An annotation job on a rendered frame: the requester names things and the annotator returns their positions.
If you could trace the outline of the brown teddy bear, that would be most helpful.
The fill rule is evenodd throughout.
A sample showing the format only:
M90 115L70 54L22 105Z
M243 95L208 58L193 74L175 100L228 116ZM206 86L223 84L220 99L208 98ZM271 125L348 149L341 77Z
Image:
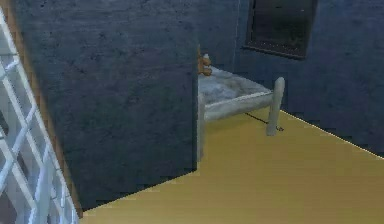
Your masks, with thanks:
M198 73L204 76L210 76L212 74L211 60L208 54L204 54L198 58Z

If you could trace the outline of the dark framed window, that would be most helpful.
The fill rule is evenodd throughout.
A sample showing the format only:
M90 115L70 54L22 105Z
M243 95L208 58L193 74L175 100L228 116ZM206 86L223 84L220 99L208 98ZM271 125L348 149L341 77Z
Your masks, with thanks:
M249 0L243 48L304 60L317 6L318 0Z

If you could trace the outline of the white lattice room door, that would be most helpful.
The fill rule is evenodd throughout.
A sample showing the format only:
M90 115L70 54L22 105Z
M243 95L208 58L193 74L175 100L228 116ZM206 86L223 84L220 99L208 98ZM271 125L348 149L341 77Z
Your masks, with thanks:
M80 224L2 8L0 224Z

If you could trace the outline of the wooden post platform bed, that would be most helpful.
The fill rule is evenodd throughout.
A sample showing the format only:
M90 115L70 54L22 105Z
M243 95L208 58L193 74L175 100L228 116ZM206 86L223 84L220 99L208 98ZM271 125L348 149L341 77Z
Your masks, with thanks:
M211 67L210 76L198 76L197 159L204 151L205 124L230 116L270 108L266 135L279 130L278 119L285 90L285 79L279 77L274 88L249 80L238 74Z

